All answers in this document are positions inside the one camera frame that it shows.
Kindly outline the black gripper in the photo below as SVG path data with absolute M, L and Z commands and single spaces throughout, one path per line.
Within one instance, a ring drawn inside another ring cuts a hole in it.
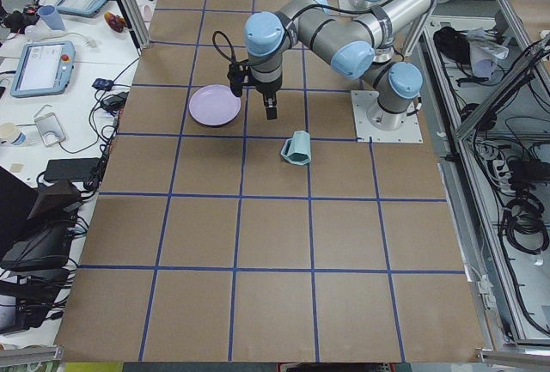
M 276 93 L 283 84 L 283 70 L 280 62 L 259 64 L 251 68 L 256 89 L 263 94 L 266 118 L 278 118 Z

